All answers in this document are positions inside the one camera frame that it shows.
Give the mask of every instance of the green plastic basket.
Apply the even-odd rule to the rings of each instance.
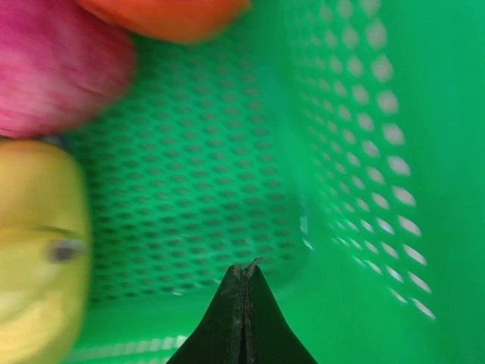
[[[66,363],[165,363],[258,256],[318,362],[485,362],[485,2],[255,0],[136,41],[131,95],[69,136],[95,264]]]

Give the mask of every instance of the orange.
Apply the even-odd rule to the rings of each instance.
[[[193,43],[210,38],[251,0],[77,0],[101,19],[144,36]]]

